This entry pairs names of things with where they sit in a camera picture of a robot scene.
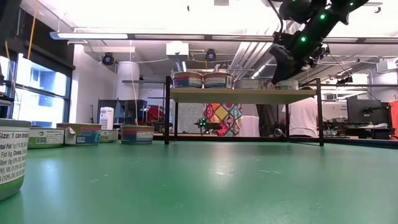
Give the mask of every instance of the ceiling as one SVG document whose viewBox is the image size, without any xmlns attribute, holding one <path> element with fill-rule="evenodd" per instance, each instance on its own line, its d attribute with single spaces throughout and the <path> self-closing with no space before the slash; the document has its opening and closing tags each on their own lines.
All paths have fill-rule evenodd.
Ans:
<svg viewBox="0 0 398 224">
<path fill-rule="evenodd" d="M 216 33 L 216 34 L 264 34 L 268 27 L 269 31 L 276 30 L 278 20 L 273 11 L 265 7 L 261 0 L 229 0 L 230 6 L 214 6 L 214 0 L 39 0 L 38 18 L 55 30 L 70 32 L 73 28 L 80 32 L 89 32 L 93 27 L 97 29 L 111 30 L 151 30 L 153 32 L 176 32 L 176 33 Z M 338 24 L 330 37 L 392 37 L 398 34 L 398 27 L 394 21 L 398 19 L 396 9 L 398 1 L 384 0 L 382 11 L 374 13 L 376 7 L 367 6 L 350 14 L 350 25 Z M 22 8 L 33 14 L 35 0 L 23 0 Z M 58 17 L 62 21 L 58 28 Z M 134 47 L 132 61 L 145 62 L 161 60 L 166 56 L 166 41 L 132 41 Z M 192 69 L 204 69 L 206 64 L 201 51 L 215 49 L 218 54 L 217 60 L 232 60 L 239 49 L 238 42 L 188 42 L 189 49 L 195 50 L 194 58 L 187 61 L 187 67 Z M 90 41 L 92 47 L 125 47 L 126 53 L 115 53 L 119 61 L 129 60 L 130 41 L 107 40 Z M 368 56 L 398 56 L 396 45 L 361 45 L 361 44 L 332 44 L 331 53 L 339 62 L 350 62 L 356 60 L 356 55 L 361 60 L 375 60 Z M 103 53 L 87 51 L 93 58 L 99 60 Z M 272 56 L 265 53 L 251 69 L 258 69 L 264 62 L 269 61 Z M 334 62 L 327 57 L 323 62 Z M 343 63 L 344 69 L 364 65 L 364 63 Z M 207 68 L 214 67 L 209 63 Z M 170 75 L 175 68 L 172 60 L 164 60 L 155 63 L 143 63 L 140 66 L 141 75 L 145 78 L 164 78 Z M 266 66 L 259 77 L 272 76 L 275 66 Z M 303 72 L 297 78 L 305 80 L 308 77 L 328 77 L 340 73 L 339 65 L 319 65 L 308 73 Z"/>
</svg>

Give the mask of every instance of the green tabletop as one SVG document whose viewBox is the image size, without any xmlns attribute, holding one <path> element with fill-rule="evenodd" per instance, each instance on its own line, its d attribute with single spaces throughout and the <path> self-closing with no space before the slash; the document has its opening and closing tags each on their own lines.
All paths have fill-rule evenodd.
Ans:
<svg viewBox="0 0 398 224">
<path fill-rule="evenodd" d="M 398 223 L 398 151 L 163 142 L 28 152 L 0 223 Z"/>
</svg>

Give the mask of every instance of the wooden shelf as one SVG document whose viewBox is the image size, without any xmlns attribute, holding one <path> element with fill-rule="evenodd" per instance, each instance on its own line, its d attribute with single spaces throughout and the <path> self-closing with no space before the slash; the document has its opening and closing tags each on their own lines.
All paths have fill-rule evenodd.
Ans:
<svg viewBox="0 0 398 224">
<path fill-rule="evenodd" d="M 177 103 L 246 103 L 284 105 L 313 97 L 315 90 L 232 90 L 172 88 L 171 99 Z"/>
</svg>

